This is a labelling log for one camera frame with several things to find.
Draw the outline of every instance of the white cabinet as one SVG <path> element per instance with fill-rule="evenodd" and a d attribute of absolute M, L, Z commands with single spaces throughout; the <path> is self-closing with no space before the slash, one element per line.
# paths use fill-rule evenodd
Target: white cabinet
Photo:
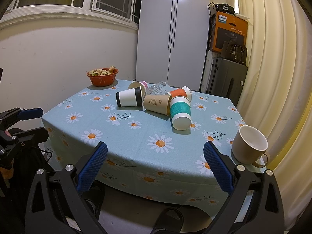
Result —
<path fill-rule="evenodd" d="M 136 80 L 199 90 L 210 0 L 142 0 Z"/>

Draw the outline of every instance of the metal screw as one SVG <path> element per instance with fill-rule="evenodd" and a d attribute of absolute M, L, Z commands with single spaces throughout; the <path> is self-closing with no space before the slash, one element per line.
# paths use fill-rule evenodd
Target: metal screw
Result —
<path fill-rule="evenodd" d="M 74 166 L 72 164 L 69 164 L 65 167 L 65 170 L 67 171 L 71 171 L 74 168 Z"/>
<path fill-rule="evenodd" d="M 243 172 L 245 170 L 245 166 L 239 164 L 237 167 L 236 167 L 240 172 Z"/>
<path fill-rule="evenodd" d="M 272 176 L 273 175 L 273 172 L 269 169 L 266 170 L 266 174 L 268 174 L 269 176 Z"/>
<path fill-rule="evenodd" d="M 38 171 L 37 171 L 37 174 L 43 174 L 43 172 L 44 172 L 44 169 L 39 169 Z"/>

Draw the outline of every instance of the wall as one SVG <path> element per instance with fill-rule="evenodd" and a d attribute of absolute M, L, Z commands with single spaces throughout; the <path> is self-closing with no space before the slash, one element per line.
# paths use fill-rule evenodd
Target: wall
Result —
<path fill-rule="evenodd" d="M 91 84 L 86 72 L 115 65 L 117 79 L 134 80 L 137 31 L 80 19 L 28 21 L 0 30 L 0 112 L 44 112 Z M 22 129 L 40 119 L 19 122 Z"/>

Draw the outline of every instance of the black pants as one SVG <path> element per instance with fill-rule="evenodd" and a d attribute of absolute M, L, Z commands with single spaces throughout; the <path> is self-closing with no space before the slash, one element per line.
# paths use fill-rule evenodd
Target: black pants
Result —
<path fill-rule="evenodd" d="M 13 135 L 22 131 L 10 129 L 9 133 Z M 26 148 L 16 154 L 13 167 L 14 174 L 9 180 L 9 195 L 5 198 L 0 197 L 0 234 L 25 233 L 26 205 L 35 173 L 40 168 L 47 172 L 54 171 L 41 151 L 36 148 Z"/>

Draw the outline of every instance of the person's hand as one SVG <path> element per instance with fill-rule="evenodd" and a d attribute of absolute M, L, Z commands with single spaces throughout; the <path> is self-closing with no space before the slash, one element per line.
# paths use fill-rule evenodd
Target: person's hand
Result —
<path fill-rule="evenodd" d="M 2 174 L 3 179 L 10 179 L 13 177 L 13 162 L 12 160 L 12 168 L 10 170 L 4 169 L 0 167 L 0 173 Z"/>

